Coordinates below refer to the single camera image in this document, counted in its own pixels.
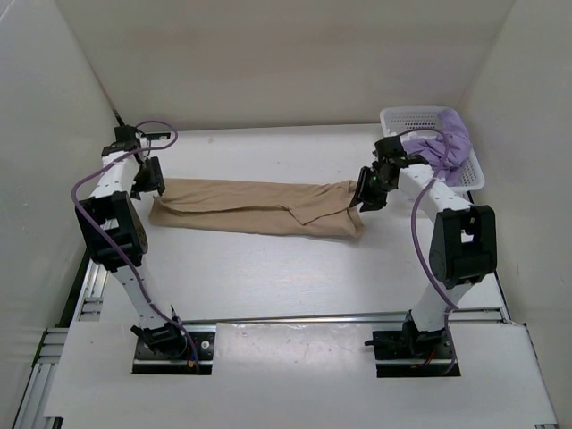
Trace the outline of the beige t shirt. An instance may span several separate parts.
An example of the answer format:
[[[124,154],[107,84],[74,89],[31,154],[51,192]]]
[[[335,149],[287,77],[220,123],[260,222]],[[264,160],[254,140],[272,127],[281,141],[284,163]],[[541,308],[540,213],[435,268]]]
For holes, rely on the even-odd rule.
[[[354,181],[295,184],[168,179],[154,198],[155,226],[275,236],[358,239],[365,226],[349,204]]]

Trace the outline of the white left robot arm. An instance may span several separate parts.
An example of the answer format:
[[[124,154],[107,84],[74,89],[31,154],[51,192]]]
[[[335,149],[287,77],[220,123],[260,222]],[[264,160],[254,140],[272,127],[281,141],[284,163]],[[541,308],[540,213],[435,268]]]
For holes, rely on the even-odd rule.
[[[138,150],[107,147],[102,151],[102,165],[100,172],[88,176],[89,180],[97,179],[89,197],[77,198],[79,184],[72,189],[88,254],[125,290],[139,317],[131,330],[151,349],[176,358],[186,350],[188,337],[180,329],[181,322],[165,313],[148,286],[147,234],[132,203],[142,193],[161,195],[165,191],[159,160]]]

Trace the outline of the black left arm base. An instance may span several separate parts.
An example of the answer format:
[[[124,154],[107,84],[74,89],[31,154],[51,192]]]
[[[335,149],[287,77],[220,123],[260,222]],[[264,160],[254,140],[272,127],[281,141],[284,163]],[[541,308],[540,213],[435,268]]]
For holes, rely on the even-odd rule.
[[[131,372],[156,375],[211,375],[215,354],[215,327],[199,326],[196,330],[190,330],[189,334],[198,352],[198,365],[189,345],[179,346],[164,354],[159,350],[152,350],[142,339],[138,339]]]

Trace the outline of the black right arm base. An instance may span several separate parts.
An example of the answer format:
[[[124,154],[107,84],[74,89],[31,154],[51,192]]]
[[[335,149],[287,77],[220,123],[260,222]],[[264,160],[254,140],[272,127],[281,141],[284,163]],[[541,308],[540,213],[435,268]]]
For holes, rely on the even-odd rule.
[[[373,331],[364,346],[374,352],[378,379],[461,376],[444,329],[420,332],[413,321],[406,321],[400,330]]]

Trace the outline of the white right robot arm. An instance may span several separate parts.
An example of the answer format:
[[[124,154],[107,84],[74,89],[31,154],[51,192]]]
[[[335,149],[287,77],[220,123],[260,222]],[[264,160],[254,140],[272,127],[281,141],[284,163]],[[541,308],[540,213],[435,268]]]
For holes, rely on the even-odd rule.
[[[446,319],[476,284],[497,267],[495,213],[475,206],[437,180],[419,156],[378,160],[361,168],[352,207],[378,211],[390,192],[399,190],[414,200],[410,228],[429,285],[408,312],[401,346],[420,358],[446,331]]]

